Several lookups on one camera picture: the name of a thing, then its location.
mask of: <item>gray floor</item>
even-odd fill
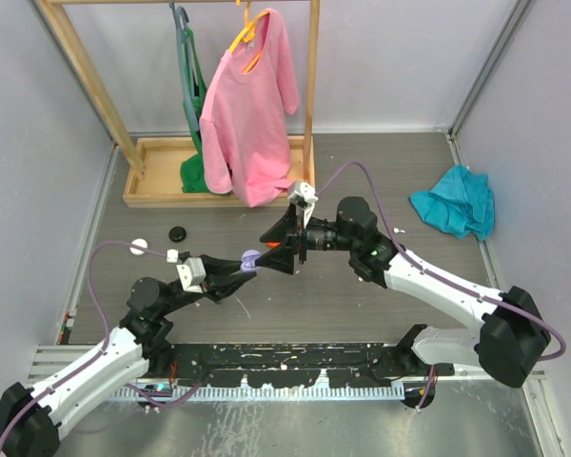
[[[400,240],[427,261],[479,284],[487,284],[486,271],[473,237],[464,240],[444,235],[423,224],[408,202],[408,195],[430,189],[453,166],[443,134],[330,134],[315,136],[318,187],[341,164],[359,160],[367,164],[392,224],[404,229]],[[122,200],[127,162],[121,160],[98,233],[98,241],[146,238],[151,248],[180,248],[193,254],[237,259],[249,248],[262,249],[258,237],[283,214],[283,209],[129,209]],[[362,174],[345,172],[322,197],[315,215],[333,219],[338,201],[361,195],[371,201]],[[181,245],[172,244],[167,232],[175,225],[188,231]],[[127,312],[133,282],[144,276],[167,281],[176,278],[175,267],[158,259],[134,257],[125,248],[101,253],[93,269],[98,295],[114,326]],[[203,302],[171,314],[175,327],[168,339],[175,342],[358,342],[399,340],[413,324],[439,328],[457,325],[434,308],[398,292],[358,282],[347,265],[346,253],[311,252],[299,274],[286,276],[262,271],[253,283],[221,305]],[[73,344],[94,343],[102,326],[89,295],[81,297]]]
[[[94,430],[139,408],[105,402]],[[73,432],[61,457],[534,457],[541,451],[521,390],[492,381],[440,381],[418,414],[400,402],[189,403],[138,414],[110,432]]]

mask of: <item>pink shirt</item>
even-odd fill
[[[293,114],[300,103],[284,20],[266,11],[253,47],[242,42],[222,57],[200,122],[207,187],[232,190],[249,207],[270,202],[291,184],[284,110]],[[260,50],[256,66],[244,73]]]

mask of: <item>gray wall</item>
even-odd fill
[[[323,0],[314,127],[450,127],[515,0]],[[308,2],[282,13],[305,99]],[[206,82],[244,24],[243,7],[186,5]],[[167,4],[67,8],[129,131],[186,130]],[[304,109],[290,120],[300,130]]]
[[[571,449],[571,0],[536,2],[460,141],[495,192],[502,285],[531,291],[568,342],[545,368]]]
[[[0,395],[65,306],[110,140],[30,5],[0,1]]]

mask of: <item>teal cloth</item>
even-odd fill
[[[488,176],[473,174],[462,165],[450,169],[432,190],[410,195],[410,203],[423,222],[459,239],[474,232],[483,241],[495,225]]]

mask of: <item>wooden pole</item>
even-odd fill
[[[104,87],[97,70],[93,66],[85,47],[80,41],[74,26],[69,20],[64,7],[51,3],[51,0],[38,0],[38,5],[47,17],[55,35],[61,42],[81,81],[89,92],[95,107],[104,118],[112,138],[121,147],[129,164],[138,178],[143,179],[145,173],[144,161],[137,152],[125,124],[114,107],[108,91]]]
[[[303,144],[303,169],[309,179],[311,143],[313,141],[313,110],[315,108],[315,73],[317,72],[317,41],[320,30],[320,0],[310,0],[308,27],[308,68],[306,75],[305,143]]]

